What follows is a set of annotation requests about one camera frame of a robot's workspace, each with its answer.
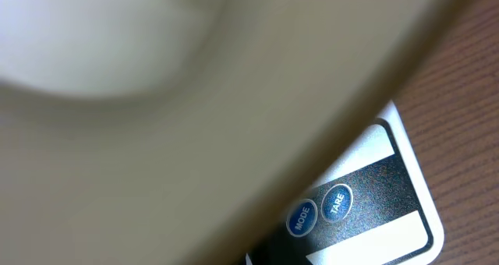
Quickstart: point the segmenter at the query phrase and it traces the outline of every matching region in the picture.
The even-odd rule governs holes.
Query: round button
[[[345,219],[352,208],[352,190],[346,184],[337,184],[322,199],[320,212],[324,220],[334,223]]]
[[[317,222],[317,205],[309,199],[300,200],[288,214],[286,227],[289,234],[296,238],[303,237],[312,231]]]

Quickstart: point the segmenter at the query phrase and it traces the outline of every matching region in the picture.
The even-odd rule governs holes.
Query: digital scale
[[[443,244],[430,191],[390,103],[241,264],[428,264]]]

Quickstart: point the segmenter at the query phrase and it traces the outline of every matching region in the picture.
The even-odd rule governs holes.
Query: wood grain
[[[395,99],[444,223],[436,264],[499,264],[499,0],[473,0]]]

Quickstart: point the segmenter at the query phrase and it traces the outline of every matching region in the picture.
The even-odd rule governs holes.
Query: white strip
[[[306,258],[312,264],[384,264],[423,248],[427,242],[421,217],[414,211]]]
[[[388,134],[383,126],[370,125],[311,188],[341,178],[394,153]]]

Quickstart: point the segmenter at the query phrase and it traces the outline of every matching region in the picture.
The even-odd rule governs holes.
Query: wooden table
[[[499,0],[473,0],[395,99],[445,228],[436,264],[499,264]]]

